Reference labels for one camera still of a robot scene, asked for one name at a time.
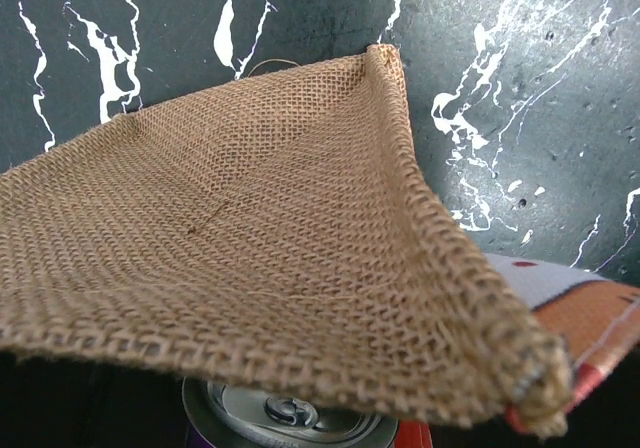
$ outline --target black and white tabletop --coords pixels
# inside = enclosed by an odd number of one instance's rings
[[[0,172],[260,61],[387,42],[425,179],[485,251],[640,283],[640,0],[0,0],[0,13]]]

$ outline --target burlap sack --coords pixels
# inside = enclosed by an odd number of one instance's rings
[[[0,348],[565,429],[564,344],[425,185],[390,46],[118,116],[0,203]]]

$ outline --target can lid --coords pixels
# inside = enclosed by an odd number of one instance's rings
[[[212,410],[229,428],[268,446],[304,448],[387,448],[395,420],[342,409],[316,408],[297,398],[263,391],[206,384]]]

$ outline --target black marble surface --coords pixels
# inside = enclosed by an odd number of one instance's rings
[[[0,0],[0,172],[260,61],[380,40],[425,179],[485,251],[640,285],[639,25],[640,0]]]

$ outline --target silver can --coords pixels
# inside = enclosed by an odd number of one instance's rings
[[[189,448],[389,448],[398,422],[187,378]]]

